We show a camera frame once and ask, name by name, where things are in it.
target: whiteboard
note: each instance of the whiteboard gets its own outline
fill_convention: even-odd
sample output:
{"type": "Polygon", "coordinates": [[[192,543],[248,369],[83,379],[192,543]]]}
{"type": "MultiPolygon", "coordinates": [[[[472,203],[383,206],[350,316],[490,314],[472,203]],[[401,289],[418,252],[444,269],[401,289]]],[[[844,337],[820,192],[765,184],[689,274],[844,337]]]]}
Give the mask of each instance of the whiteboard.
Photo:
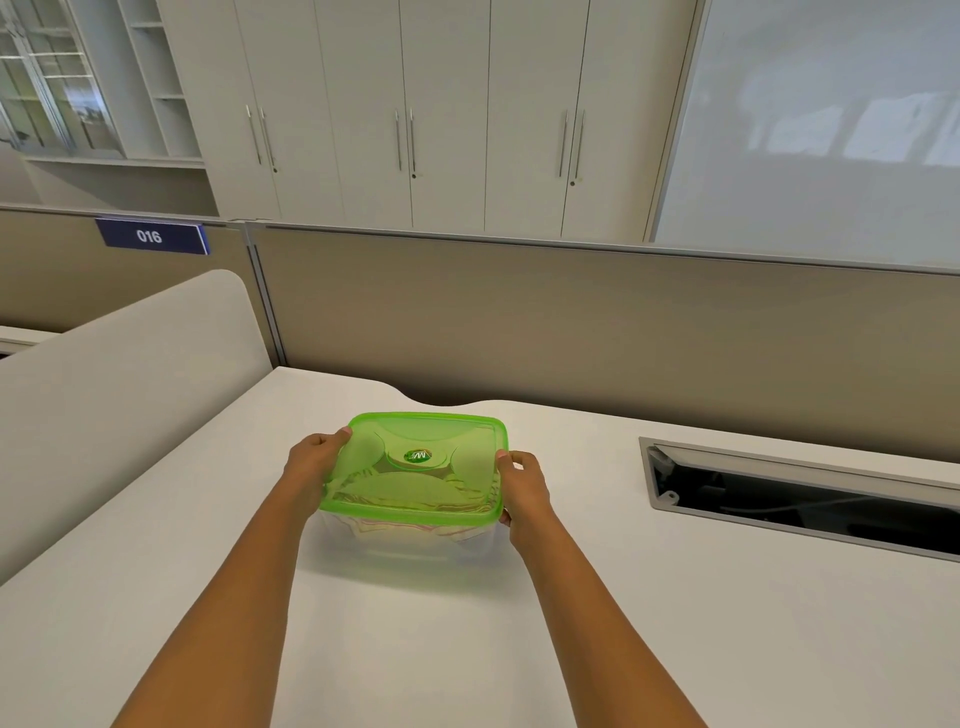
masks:
{"type": "Polygon", "coordinates": [[[960,2],[712,0],[657,247],[960,268],[960,2]]]}

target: hand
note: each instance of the hand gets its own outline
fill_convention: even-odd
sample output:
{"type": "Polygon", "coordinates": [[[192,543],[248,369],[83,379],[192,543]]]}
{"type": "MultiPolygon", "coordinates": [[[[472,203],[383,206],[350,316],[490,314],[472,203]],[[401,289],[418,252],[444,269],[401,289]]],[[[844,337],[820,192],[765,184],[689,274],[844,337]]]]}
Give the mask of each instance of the hand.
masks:
{"type": "Polygon", "coordinates": [[[550,505],[550,491],[537,458],[520,450],[498,450],[496,468],[500,471],[504,511],[500,522],[510,526],[510,540],[517,544],[521,532],[557,517],[550,505]]]}
{"type": "Polygon", "coordinates": [[[305,518],[320,507],[324,480],[337,464],[340,448],[347,444],[352,434],[349,427],[341,427],[332,435],[307,435],[290,448],[276,489],[291,497],[305,518]]]}

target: forearm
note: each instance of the forearm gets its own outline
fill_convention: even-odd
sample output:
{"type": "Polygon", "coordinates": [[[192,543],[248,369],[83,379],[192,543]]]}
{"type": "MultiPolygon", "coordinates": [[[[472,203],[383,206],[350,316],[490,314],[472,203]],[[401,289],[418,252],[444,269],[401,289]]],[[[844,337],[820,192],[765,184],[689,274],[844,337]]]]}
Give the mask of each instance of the forearm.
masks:
{"type": "Polygon", "coordinates": [[[277,483],[140,680],[114,726],[270,724],[300,534],[277,483]]]}
{"type": "Polygon", "coordinates": [[[514,542],[537,590],[577,725],[703,728],[560,521],[549,514],[522,527],[514,542]]]}

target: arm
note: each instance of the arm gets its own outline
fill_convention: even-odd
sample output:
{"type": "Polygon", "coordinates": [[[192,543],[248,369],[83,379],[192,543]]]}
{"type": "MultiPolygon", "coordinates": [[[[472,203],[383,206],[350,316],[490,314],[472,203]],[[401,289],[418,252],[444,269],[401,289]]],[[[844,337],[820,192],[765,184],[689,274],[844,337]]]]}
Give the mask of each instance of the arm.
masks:
{"type": "Polygon", "coordinates": [[[537,458],[502,450],[496,466],[502,521],[537,590],[577,725],[706,728],[553,512],[537,458]]]}
{"type": "Polygon", "coordinates": [[[283,476],[147,668],[113,728],[270,725],[300,534],[349,437],[344,428],[293,446],[283,476]]]}

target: desk surface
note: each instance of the desk surface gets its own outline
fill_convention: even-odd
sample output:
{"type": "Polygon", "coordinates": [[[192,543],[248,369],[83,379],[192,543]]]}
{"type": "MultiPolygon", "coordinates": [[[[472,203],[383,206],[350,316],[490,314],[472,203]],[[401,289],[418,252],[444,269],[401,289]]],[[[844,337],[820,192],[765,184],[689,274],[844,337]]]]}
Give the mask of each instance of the desk surface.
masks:
{"type": "MultiPolygon", "coordinates": [[[[427,409],[272,372],[0,589],[0,725],[109,724],[304,434],[427,409]]],[[[508,401],[557,511],[711,728],[960,725],[960,564],[655,511],[637,437],[907,473],[957,467],[508,401]]],[[[573,726],[522,563],[384,570],[300,547],[275,726],[573,726]]]]}

